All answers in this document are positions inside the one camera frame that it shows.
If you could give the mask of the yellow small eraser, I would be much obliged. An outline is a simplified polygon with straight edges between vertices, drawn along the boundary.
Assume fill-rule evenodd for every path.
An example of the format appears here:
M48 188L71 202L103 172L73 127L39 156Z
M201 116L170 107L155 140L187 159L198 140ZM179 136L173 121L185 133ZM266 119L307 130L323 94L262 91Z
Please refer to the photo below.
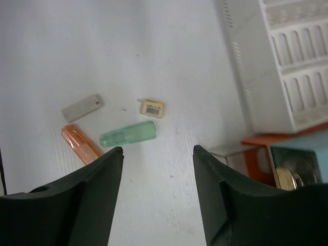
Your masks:
M140 114L155 118L163 118L166 107L164 103L148 99L139 99L138 101L140 102Z

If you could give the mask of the teal mini drawer cabinet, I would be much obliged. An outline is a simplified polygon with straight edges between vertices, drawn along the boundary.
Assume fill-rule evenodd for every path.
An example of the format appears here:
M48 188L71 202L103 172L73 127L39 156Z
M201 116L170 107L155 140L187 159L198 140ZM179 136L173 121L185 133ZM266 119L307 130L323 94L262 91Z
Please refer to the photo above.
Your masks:
M327 129L259 135L242 143L268 150L276 186L280 189L292 191L327 183Z

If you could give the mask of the grey eraser block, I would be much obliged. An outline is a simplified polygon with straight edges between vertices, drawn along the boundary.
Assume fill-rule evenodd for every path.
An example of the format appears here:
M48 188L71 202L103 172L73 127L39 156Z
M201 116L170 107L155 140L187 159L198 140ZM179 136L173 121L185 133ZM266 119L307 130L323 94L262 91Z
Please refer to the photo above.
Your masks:
M90 95L61 110L62 116L68 123L72 123L104 106L99 94Z

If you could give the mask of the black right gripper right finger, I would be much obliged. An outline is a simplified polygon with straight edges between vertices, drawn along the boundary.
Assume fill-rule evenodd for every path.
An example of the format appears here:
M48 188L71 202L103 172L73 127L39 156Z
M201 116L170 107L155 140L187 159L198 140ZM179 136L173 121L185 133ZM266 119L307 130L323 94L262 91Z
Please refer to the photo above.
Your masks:
M274 188L200 145L193 164L207 245L327 245L326 184Z

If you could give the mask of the green capsule case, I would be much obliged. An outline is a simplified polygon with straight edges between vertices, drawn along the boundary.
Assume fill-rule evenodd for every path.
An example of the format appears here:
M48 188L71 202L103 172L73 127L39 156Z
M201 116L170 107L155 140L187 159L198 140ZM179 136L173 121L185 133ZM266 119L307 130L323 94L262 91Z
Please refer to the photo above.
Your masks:
M155 122L148 120L104 133L100 136L99 142L102 147L109 148L152 140L156 137L157 126Z

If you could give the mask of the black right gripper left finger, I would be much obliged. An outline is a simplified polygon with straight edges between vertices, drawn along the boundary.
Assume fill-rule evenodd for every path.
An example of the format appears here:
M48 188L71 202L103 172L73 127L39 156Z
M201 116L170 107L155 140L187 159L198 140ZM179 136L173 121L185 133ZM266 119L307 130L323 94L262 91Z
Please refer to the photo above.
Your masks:
M123 149L29 193L1 197L1 245L108 245Z

